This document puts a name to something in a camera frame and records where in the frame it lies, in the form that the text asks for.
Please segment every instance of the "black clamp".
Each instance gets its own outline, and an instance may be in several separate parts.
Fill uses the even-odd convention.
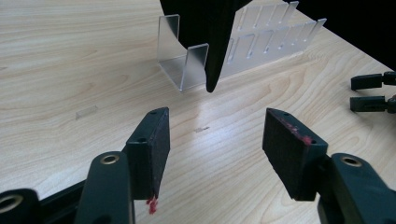
[[[169,109],[152,110],[122,151],[93,159],[86,180],[41,201],[33,189],[0,193],[0,223],[134,224],[134,200],[148,200],[155,211],[169,150]]]
[[[296,201],[314,201],[321,223],[396,223],[396,191],[369,162],[328,144],[292,114],[267,108],[262,149]]]
[[[396,72],[386,72],[381,74],[357,76],[350,79],[351,89],[364,90],[372,88],[381,88],[382,84],[396,86]],[[351,97],[350,109],[354,112],[384,112],[396,113],[396,95],[385,100],[385,96],[366,96]]]

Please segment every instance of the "transparent plastic stand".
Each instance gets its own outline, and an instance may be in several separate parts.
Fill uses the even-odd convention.
[[[298,2],[246,6],[236,12],[220,77],[301,52],[326,19],[288,25]],[[178,15],[161,16],[158,62],[180,91],[204,84],[207,44],[185,49],[178,42]]]

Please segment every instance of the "wooden table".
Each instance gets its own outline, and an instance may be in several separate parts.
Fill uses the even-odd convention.
[[[351,77],[385,65],[322,28],[301,55],[226,77],[213,93],[180,93],[156,61],[160,15],[158,0],[0,2],[0,192],[42,199],[85,179],[95,156],[121,150],[162,106],[172,149],[158,211],[135,202],[138,223],[318,223],[317,202],[291,200],[262,151],[267,107],[396,189],[394,115],[349,110],[351,96],[395,93],[350,90]]]

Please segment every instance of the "acrylic slot rack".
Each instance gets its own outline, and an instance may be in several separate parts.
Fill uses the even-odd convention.
[[[288,25],[298,2],[249,6],[236,12],[220,77],[301,52],[326,19]],[[205,83],[207,44],[185,49],[178,43],[178,15],[159,20],[157,59],[180,91]]]

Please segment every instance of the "red marking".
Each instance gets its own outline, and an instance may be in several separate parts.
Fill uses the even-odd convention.
[[[297,127],[297,126],[294,127],[293,125],[291,125],[290,123],[288,123],[287,121],[285,121],[285,120],[283,120],[283,119],[282,119],[281,121],[283,121],[283,122],[286,124],[286,126],[288,126],[289,130],[290,130],[292,133],[298,135],[298,127]]]
[[[301,138],[301,140],[303,140],[303,142],[307,145],[307,146],[311,146],[312,144],[312,138],[310,136],[304,136]]]
[[[155,198],[155,195],[153,195],[152,198],[148,199],[146,201],[146,204],[148,205],[149,214],[153,215],[157,211],[157,204],[158,204],[158,201]]]

